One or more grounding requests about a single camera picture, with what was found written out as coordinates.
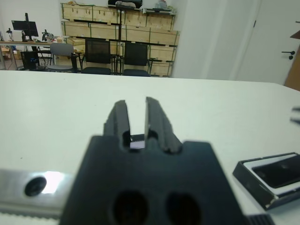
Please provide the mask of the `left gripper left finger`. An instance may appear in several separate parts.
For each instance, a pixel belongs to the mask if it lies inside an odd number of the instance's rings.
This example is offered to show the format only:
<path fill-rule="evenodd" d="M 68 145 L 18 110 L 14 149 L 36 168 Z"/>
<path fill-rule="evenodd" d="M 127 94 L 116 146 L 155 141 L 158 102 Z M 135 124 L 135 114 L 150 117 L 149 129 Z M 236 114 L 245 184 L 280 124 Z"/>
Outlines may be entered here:
<path fill-rule="evenodd" d="M 114 104 L 104 124 L 104 136 L 117 137 L 121 148 L 130 148 L 131 133 L 125 100 L 120 100 Z"/>

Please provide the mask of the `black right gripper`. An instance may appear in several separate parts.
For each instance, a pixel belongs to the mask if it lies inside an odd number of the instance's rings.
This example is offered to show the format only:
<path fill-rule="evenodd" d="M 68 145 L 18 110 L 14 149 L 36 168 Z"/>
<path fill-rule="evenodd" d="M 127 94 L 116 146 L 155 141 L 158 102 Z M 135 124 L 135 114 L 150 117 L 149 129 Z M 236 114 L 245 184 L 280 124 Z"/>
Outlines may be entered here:
<path fill-rule="evenodd" d="M 298 106 L 298 107 L 294 107 L 293 109 L 292 109 L 292 112 L 293 113 L 300 113 L 300 107 Z M 296 123 L 296 124 L 300 124 L 300 119 L 299 118 L 290 118 L 290 121 L 291 122 L 294 122 L 294 123 Z"/>

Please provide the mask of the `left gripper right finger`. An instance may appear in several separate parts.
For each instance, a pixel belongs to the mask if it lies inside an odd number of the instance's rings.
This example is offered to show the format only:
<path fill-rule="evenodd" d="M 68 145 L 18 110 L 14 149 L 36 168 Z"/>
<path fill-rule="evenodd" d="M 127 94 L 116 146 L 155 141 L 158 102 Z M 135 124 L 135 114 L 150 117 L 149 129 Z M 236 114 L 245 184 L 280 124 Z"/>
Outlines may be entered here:
<path fill-rule="evenodd" d="M 173 132 L 172 125 L 158 100 L 146 97 L 145 144 L 154 139 L 160 150 L 178 154 L 182 143 Z"/>

